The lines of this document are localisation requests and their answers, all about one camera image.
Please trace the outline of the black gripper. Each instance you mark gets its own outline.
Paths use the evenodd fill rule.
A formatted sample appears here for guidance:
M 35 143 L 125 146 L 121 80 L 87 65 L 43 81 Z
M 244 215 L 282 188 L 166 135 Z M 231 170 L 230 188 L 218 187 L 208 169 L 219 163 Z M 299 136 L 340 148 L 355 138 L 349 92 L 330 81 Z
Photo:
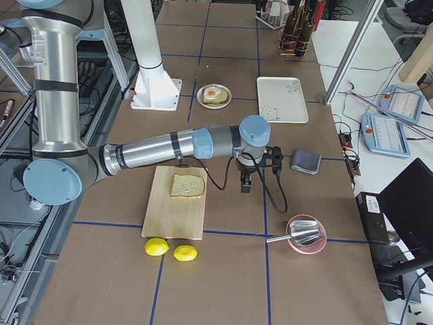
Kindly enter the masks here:
M 240 189 L 242 194 L 248 194 L 252 187 L 252 173 L 257 171 L 255 165 L 260 169 L 271 168 L 274 175 L 280 175 L 282 170 L 283 154 L 278 146 L 266 146 L 261 157 L 250 157 L 247 152 L 243 152 L 237 159 L 237 168 L 241 171 Z

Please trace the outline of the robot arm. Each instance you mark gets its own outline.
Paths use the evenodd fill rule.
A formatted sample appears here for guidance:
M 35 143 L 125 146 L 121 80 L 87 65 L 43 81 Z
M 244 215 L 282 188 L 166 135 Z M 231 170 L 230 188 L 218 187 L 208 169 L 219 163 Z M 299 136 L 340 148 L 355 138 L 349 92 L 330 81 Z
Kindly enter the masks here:
M 281 169 L 282 155 L 269 146 L 270 124 L 261 116 L 239 125 L 172 132 L 131 144 L 88 147 L 81 139 L 76 42 L 91 27 L 102 27 L 102 1 L 21 1 L 30 29 L 34 60 L 39 140 L 24 171 L 24 187 L 39 202 L 63 205 L 117 172 L 170 160 L 230 156 L 244 186 L 253 172 Z

